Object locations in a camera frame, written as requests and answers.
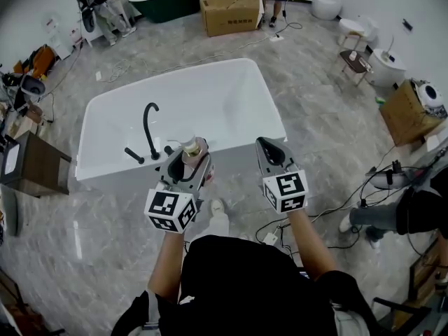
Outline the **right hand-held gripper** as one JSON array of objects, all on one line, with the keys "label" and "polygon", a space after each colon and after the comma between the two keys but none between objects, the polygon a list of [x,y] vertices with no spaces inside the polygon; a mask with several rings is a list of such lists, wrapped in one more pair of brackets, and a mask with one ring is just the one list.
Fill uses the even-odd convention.
[{"label": "right hand-held gripper", "polygon": [[258,166],[262,169],[262,192],[278,214],[303,209],[309,186],[305,171],[294,162],[283,142],[258,137],[255,141]]}]

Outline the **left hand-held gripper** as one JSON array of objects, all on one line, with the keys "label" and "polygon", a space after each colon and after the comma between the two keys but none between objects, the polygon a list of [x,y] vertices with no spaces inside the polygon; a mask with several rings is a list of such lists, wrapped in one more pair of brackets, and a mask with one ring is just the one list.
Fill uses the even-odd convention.
[{"label": "left hand-held gripper", "polygon": [[182,161],[183,149],[164,148],[168,154],[156,168],[158,180],[148,191],[144,215],[154,228],[182,234],[195,221],[204,203],[202,189],[211,169],[209,152],[192,157],[187,166]]}]

